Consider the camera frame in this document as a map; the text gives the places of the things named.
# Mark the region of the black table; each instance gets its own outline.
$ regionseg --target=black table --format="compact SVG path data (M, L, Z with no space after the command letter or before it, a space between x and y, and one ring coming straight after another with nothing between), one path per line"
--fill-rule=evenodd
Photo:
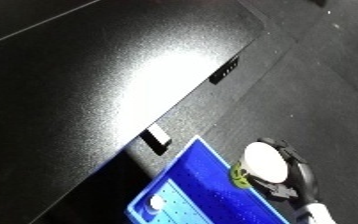
M228 0L41 2L0 3L0 223L34 220L262 29Z

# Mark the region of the blue tray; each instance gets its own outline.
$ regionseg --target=blue tray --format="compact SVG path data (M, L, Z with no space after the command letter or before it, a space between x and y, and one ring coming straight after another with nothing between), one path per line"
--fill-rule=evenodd
M165 201L156 214L148 208L152 195ZM289 223L253 188L233 186L229 165L198 136L128 205L125 213L138 224Z

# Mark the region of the dark floor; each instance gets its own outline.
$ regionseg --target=dark floor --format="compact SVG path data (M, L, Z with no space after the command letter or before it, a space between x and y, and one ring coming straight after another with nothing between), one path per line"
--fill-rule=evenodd
M230 163L258 137L286 139L312 164L334 219L358 223L358 0L240 1L263 35L233 73L158 121L173 138L169 151L157 156L137 139L126 153L154 176L196 134Z

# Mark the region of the robotic hand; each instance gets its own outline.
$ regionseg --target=robotic hand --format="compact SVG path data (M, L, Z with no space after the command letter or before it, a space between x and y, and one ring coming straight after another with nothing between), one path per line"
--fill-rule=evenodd
M273 184L250 178L255 185L267 189L271 196L287 199L295 209L298 224L335 224L327 207L321 203L317 180L309 164L287 142L260 138L258 142L275 148L288 164L288 178L282 184Z

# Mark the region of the pegboard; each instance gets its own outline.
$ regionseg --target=pegboard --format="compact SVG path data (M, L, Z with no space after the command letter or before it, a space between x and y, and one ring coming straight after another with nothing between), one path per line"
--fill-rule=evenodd
M152 195L165 201L156 214L146 208ZM253 188L233 186L229 165L200 138L128 205L126 213L139 224L288 223Z

